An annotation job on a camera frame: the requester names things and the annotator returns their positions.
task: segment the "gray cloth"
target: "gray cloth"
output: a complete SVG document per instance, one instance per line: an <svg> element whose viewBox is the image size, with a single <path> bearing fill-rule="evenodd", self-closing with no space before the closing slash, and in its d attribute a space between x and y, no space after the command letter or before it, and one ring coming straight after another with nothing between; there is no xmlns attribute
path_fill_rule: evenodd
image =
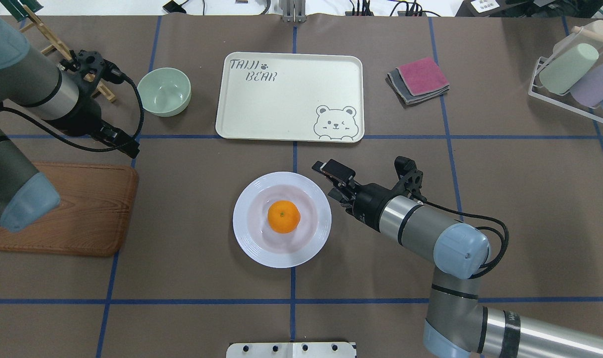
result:
<svg viewBox="0 0 603 358"><path fill-rule="evenodd" d="M430 98L437 97L438 95L442 95L446 91L449 91L449 85L447 85L441 89L431 91L429 93L424 93L422 95L412 95L412 93L410 93L410 90L408 90L408 87L405 85L405 82L403 82L403 78L401 77L401 73L399 73L398 69L395 68L394 70L392 70L392 72L389 72L387 74L387 77L390 80L390 83L392 84L392 88L394 89L394 91L396 91L396 93L398 93L399 96L401 96L401 99L403 100L403 102L405 102L405 104L417 104Z"/></svg>

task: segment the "white plate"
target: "white plate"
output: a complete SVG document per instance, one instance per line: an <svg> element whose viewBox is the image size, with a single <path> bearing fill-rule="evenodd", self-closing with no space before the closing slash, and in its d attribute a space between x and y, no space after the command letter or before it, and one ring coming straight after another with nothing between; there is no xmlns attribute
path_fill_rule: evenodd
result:
<svg viewBox="0 0 603 358"><path fill-rule="evenodd" d="M353 143L364 127L356 57L233 52L224 60L215 122L224 138Z"/></svg>
<svg viewBox="0 0 603 358"><path fill-rule="evenodd" d="M292 201L301 214L292 233L276 233L267 222L268 208L279 200ZM310 260L326 243L331 224L330 206L319 186L290 172L270 173L253 181L233 211L233 230L242 250L272 268L291 268Z"/></svg>

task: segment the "wooden cutting board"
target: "wooden cutting board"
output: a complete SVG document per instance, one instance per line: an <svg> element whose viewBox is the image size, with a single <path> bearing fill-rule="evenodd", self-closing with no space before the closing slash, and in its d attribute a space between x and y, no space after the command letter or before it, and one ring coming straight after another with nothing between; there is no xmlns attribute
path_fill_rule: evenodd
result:
<svg viewBox="0 0 603 358"><path fill-rule="evenodd" d="M0 250L112 256L129 227L138 173L129 166L34 163L61 204L19 233L0 227Z"/></svg>

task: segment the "light green bowl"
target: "light green bowl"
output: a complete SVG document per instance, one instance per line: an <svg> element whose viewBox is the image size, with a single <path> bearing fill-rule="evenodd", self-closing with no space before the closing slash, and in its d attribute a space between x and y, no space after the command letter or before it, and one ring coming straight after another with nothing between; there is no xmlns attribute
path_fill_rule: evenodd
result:
<svg viewBox="0 0 603 358"><path fill-rule="evenodd" d="M156 116L174 116L190 102L190 81L175 68L158 68L138 84L142 106Z"/></svg>

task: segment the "black cable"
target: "black cable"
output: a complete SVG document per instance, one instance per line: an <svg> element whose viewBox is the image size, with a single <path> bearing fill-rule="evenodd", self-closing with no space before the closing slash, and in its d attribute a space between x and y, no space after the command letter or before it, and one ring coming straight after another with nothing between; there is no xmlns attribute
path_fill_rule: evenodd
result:
<svg viewBox="0 0 603 358"><path fill-rule="evenodd" d="M435 12L433 12L433 11L429 11L429 10L421 10L421 13L431 13L431 14L435 14L435 15L436 15L436 16L438 16L438 17L442 17L442 16L440 16L439 14L437 14L437 13L435 13Z"/></svg>
<svg viewBox="0 0 603 358"><path fill-rule="evenodd" d="M439 14L433 12L433 11L429 11L429 10L423 10L423 7L421 6L421 4L419 4L418 2L409 2L409 1L397 1L396 5L394 5L394 8L392 9L392 12L390 12L390 16L392 16L394 14L394 11L396 10L397 7L399 7L399 4L405 4L405 12L406 12L406 16L408 14L411 14L411 16L415 16L415 14L418 14L418 16L422 16L424 13L430 13L430 14L435 14L438 17L442 17Z"/></svg>
<svg viewBox="0 0 603 358"><path fill-rule="evenodd" d="M260 14L265 14L270 10L270 0L265 0L265 9Z"/></svg>
<svg viewBox="0 0 603 358"><path fill-rule="evenodd" d="M494 229L494 228L492 228L490 226L477 226L476 230L491 231L492 233L498 235L498 238L501 240L501 247L502 247L502 243L504 242L504 236L502 236L502 233L500 231L497 231L496 229ZM490 261L489 263L485 263L485 264L480 265L480 268L490 267L492 265L492 261Z"/></svg>
<svg viewBox="0 0 603 358"><path fill-rule="evenodd" d="M499 236L499 238L501 238L501 247L500 247L500 250L498 251L498 254L496 255L496 257L493 260L491 260L489 263L485 264L485 269L484 270L482 270L481 272L478 272L478 273L475 273L475 274L471 275L469 277L470 279L472 279L472 278L479 278L479 277L487 274L488 272L490 272L491 270L493 270L494 267L496 267L496 265L498 265L498 263L501 262L502 257L504 256L505 252L507 251L507 247L509 246L509 230L508 230L507 226L504 224L504 222L502 222L502 221L500 221L500 220L498 220L496 218L493 218L493 217L487 217L485 215L476 215L476 214L470 214L470 213L463 213L462 211L456 211L456 210L453 210L453 209L445 208L444 206L440 206L438 204L434 204L433 202L429 202L429 201L424 201L424 203L428 204L430 206L433 206L433 207L435 207L437 209L440 209L440 210L443 210L443 211L447 211L448 213L453 213L453 214L456 214L456 215L463 215L465 217L479 218L481 220L487 220L487 221L495 222L496 224L498 224L499 226L502 227L502 230L503 230L504 234L501 234L501 233L498 232L498 236ZM491 227L489 227L488 229L485 229L485 230L492 231L492 232L497 231L497 230L495 230L495 229L493 229Z"/></svg>
<svg viewBox="0 0 603 358"><path fill-rule="evenodd" d="M406 13L413 13L414 9L416 9L416 6L418 6L419 8L422 9L422 6L420 6L419 3L417 2L409 2L409 1L397 1L396 5L394 5L394 8L392 9L392 12L390 12L390 16L392 16L394 14L394 11L396 10L397 7L399 7L400 4L405 4L405 12Z"/></svg>
<svg viewBox="0 0 603 358"><path fill-rule="evenodd" d="M47 134L53 136L57 140L60 140L63 143L65 143L67 145L70 145L70 146L72 146L72 147L74 147L76 149L86 150L87 152L95 152L95 153L111 152L112 150L118 150L118 149L124 148L127 145L129 145L132 141L135 141L135 139L138 136L138 134L140 134L140 131L142 131L142 124L144 124L144 109L142 108L142 99L140 98L140 93L138 92L138 88L136 88L136 84L127 75L125 75L124 73L122 73L122 77L123 77L123 79L124 79L125 82L127 82L128 84L131 85L131 87L133 88L133 91L136 93L136 98L138 99L138 107L140 109L140 122L138 122L138 128L136 129L135 134L133 134L131 140L128 141L128 142L126 142L126 143L122 143L120 145L117 145L115 147L109 147L109 148L90 148L90 147L85 147L83 145L76 144L76 143L74 143L72 141L69 141L69 140L63 138L58 133L52 131L51 129L49 129L47 127L45 127L45 125L41 124L40 122L38 122L37 120L35 120L31 116L26 115L25 113L22 113L21 111L19 111L17 109L13 109L13 108L9 108L9 107L2 107L1 111L6 111L6 112L9 112L9 113L14 113L15 115L21 116L22 118L24 118L24 119L28 120L29 122L31 122L31 124L36 125L38 128L40 128L43 131L47 132Z"/></svg>
<svg viewBox="0 0 603 358"><path fill-rule="evenodd" d="M390 12L390 16L392 16L394 14L394 11L396 10L397 7L399 7L400 4L405 3L406 8L405 10L407 11L410 8L410 4L406 1L398 1L396 2L396 5L394 5L394 8L392 9L392 12Z"/></svg>

